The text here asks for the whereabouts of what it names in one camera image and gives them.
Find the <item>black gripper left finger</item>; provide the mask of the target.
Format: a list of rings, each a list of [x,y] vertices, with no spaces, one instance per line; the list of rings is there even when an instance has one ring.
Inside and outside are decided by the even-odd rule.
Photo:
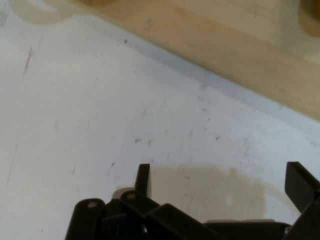
[[[134,188],[105,203],[78,202],[67,240],[218,240],[220,235],[171,204],[149,198],[150,165],[140,164]]]

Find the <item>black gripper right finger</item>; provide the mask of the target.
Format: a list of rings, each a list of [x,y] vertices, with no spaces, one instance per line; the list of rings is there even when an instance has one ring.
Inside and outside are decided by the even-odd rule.
[[[285,193],[300,216],[285,235],[286,240],[320,239],[320,182],[299,162],[288,162]]]

